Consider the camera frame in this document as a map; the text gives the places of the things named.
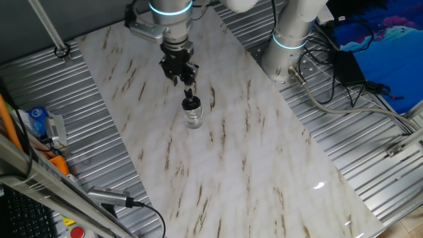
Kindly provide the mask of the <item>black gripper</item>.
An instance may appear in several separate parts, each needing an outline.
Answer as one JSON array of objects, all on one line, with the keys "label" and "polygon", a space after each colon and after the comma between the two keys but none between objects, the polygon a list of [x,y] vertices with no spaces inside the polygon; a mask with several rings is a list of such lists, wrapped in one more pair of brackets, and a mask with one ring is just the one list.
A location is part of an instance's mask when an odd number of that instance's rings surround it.
[{"label": "black gripper", "polygon": [[164,41],[160,48],[164,53],[159,65],[162,67],[166,78],[174,85],[180,79],[185,86],[185,91],[191,91],[195,95],[196,76],[199,66],[192,63],[190,58],[194,55],[194,45],[191,41],[170,43]]}]

